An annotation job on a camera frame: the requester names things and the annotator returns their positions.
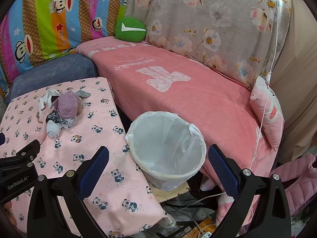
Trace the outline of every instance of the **trash can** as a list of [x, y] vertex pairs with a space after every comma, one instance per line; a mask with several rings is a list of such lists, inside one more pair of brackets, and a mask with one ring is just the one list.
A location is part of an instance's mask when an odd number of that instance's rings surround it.
[[126, 135], [131, 155], [154, 187], [170, 191], [194, 176], [206, 157], [199, 129], [175, 113], [146, 112]]

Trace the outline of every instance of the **white cable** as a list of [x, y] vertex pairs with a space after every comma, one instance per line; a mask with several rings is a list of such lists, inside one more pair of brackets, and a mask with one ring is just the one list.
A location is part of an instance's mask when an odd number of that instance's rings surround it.
[[201, 228], [200, 228], [199, 224], [196, 222], [195, 219], [193, 219], [191, 216], [185, 214], [184, 212], [180, 212], [180, 213], [183, 214], [183, 215], [186, 216], [186, 217], [189, 217], [191, 220], [193, 220], [194, 223], [196, 224], [197, 228], [201, 231]]
[[199, 231], [199, 234], [198, 234], [198, 238], [199, 238], [199, 236], [200, 236], [200, 233], [205, 229], [205, 227], [207, 227], [207, 226], [215, 226], [215, 224], [210, 224], [210, 225], [206, 225], [206, 226], [204, 226], [200, 231]]
[[270, 68], [270, 72], [267, 74], [266, 76], [266, 79], [267, 81], [265, 81], [266, 85], [267, 85], [267, 93], [266, 93], [266, 99], [265, 99], [265, 105], [264, 105], [264, 111], [263, 111], [263, 115], [262, 115], [262, 120], [261, 120], [261, 125], [260, 125], [260, 130], [259, 130], [259, 135], [257, 137], [257, 141], [256, 141], [256, 149], [254, 151], [254, 154], [253, 154], [253, 158], [252, 158], [252, 162], [251, 162], [251, 166], [250, 166], [250, 169], [252, 167], [252, 164], [256, 158], [256, 150], [257, 150], [257, 147], [259, 145], [259, 140], [260, 140], [260, 134], [261, 134], [261, 130], [262, 130], [262, 125], [263, 125], [263, 119], [264, 119], [264, 115], [265, 115], [265, 109], [266, 109], [266, 103], [267, 103], [267, 97], [268, 97], [268, 92], [269, 92], [269, 87], [270, 87], [270, 79], [271, 79], [271, 74], [272, 74], [272, 68], [273, 68], [273, 64], [274, 64], [274, 60], [275, 60], [275, 56], [276, 56], [276, 50], [277, 50], [277, 35], [278, 35], [278, 1], [279, 0], [276, 0], [276, 3], [277, 3], [277, 23], [276, 23], [276, 41], [275, 41], [275, 51], [274, 51], [274, 56], [273, 56], [273, 60], [272, 60], [272, 64], [271, 64], [271, 68]]
[[210, 196], [204, 197], [204, 198], [202, 198], [202, 199], [200, 199], [200, 200], [198, 200], [198, 201], [196, 201], [196, 202], [194, 202], [194, 203], [191, 203], [191, 204], [187, 205], [187, 206], [184, 207], [184, 208], [181, 208], [180, 210], [178, 210], [178, 211], [174, 214], [174, 216], [175, 216], [178, 212], [184, 210], [185, 208], [188, 208], [189, 206], [194, 205], [194, 204], [196, 204], [196, 203], [198, 203], [198, 202], [200, 202], [200, 201], [202, 201], [202, 200], [204, 200], [204, 199], [206, 199], [206, 198], [216, 197], [216, 196], [220, 196], [220, 195], [222, 195], [222, 194], [225, 194], [225, 192], [220, 193], [220, 194], [215, 194], [215, 195], [210, 195]]

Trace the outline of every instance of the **green pillow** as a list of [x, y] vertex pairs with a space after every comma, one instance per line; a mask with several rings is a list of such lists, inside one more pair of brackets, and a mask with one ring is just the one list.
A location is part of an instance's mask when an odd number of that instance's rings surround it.
[[146, 26], [135, 18], [122, 18], [115, 27], [115, 39], [138, 43], [145, 38], [145, 35]]

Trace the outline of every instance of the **pink jacket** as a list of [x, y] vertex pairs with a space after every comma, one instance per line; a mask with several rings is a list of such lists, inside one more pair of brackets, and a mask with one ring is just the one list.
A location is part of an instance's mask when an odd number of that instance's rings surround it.
[[281, 165], [271, 171], [278, 174], [282, 182], [297, 180], [285, 189], [291, 216], [297, 215], [317, 193], [317, 156], [306, 156]]

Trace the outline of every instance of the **electrical cord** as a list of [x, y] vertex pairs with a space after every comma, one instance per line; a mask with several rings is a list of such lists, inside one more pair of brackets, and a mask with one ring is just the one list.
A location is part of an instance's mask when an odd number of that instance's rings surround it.
[[[166, 206], [170, 206], [170, 207], [186, 207], [186, 205], [174, 205], [174, 204], [169, 204], [169, 203], [166, 203], [165, 205], [166, 205]], [[209, 207], [207, 207], [207, 206], [204, 205], [204, 204], [191, 205], [191, 206], [188, 206], [187, 208], [200, 208], [200, 207], [209, 208]]]
[[181, 214], [182, 214], [182, 215], [184, 215], [184, 216], [186, 216], [186, 217], [189, 217], [191, 220], [193, 220], [193, 221], [194, 221], [194, 223], [196, 224], [197, 228], [198, 228], [199, 230], [201, 230], [201, 228], [200, 228], [199, 224], [196, 222], [196, 220], [195, 220], [195, 219], [193, 219], [191, 216], [189, 216], [189, 215], [185, 214], [184, 212], [181, 212]]
[[204, 197], [204, 198], [202, 198], [202, 199], [200, 199], [200, 200], [198, 200], [198, 201], [196, 201], [196, 202], [194, 202], [194, 203], [191, 203], [191, 204], [187, 205], [187, 206], [184, 207], [184, 208], [181, 208], [180, 210], [178, 210], [178, 211], [174, 214], [174, 216], [175, 216], [178, 212], [184, 210], [185, 208], [188, 208], [189, 206], [194, 205], [194, 204], [196, 204], [196, 203], [198, 203], [198, 202], [200, 202], [200, 201], [202, 201], [202, 200], [204, 200], [204, 199], [211, 198], [211, 197], [216, 197], [216, 196], [220, 196], [220, 195], [222, 195], [222, 194], [225, 194], [225, 192]]
[[265, 104], [264, 104], [264, 111], [263, 111], [263, 115], [262, 115], [262, 120], [261, 120], [261, 125], [260, 125], [259, 134], [258, 134], [257, 141], [256, 141], [256, 149], [255, 149], [254, 154], [253, 154], [253, 158], [252, 158], [252, 162], [251, 162], [250, 169], [251, 169], [252, 164], [253, 164], [253, 162], [254, 162], [254, 160], [255, 160], [255, 158], [256, 158], [256, 150], [257, 150], [258, 145], [259, 145], [260, 134], [261, 134], [261, 130], [262, 130], [262, 126], [263, 126], [263, 119], [264, 119], [264, 115], [265, 115], [267, 97], [268, 97], [268, 92], [269, 92], [269, 88], [270, 88], [270, 79], [271, 79], [271, 74], [272, 74], [272, 68], [273, 68], [273, 64], [274, 64], [274, 60], [275, 60], [275, 56], [276, 56], [276, 50], [277, 50], [277, 36], [278, 36], [278, 16], [279, 16], [279, 11], [278, 11], [279, 4], [278, 4], [278, 1], [279, 1], [279, 0], [276, 1], [276, 3], [277, 3], [277, 23], [276, 23], [275, 51], [274, 51], [274, 56], [273, 56], [272, 64], [271, 64], [271, 67], [270, 67], [270, 72], [267, 74], [266, 80], [265, 80], [265, 83], [266, 83], [266, 85], [267, 85], [267, 93], [266, 93], [266, 99], [265, 99]]
[[204, 227], [199, 231], [198, 238], [200, 237], [200, 233], [201, 233], [207, 226], [215, 226], [215, 224], [209, 224], [209, 225], [204, 226]]

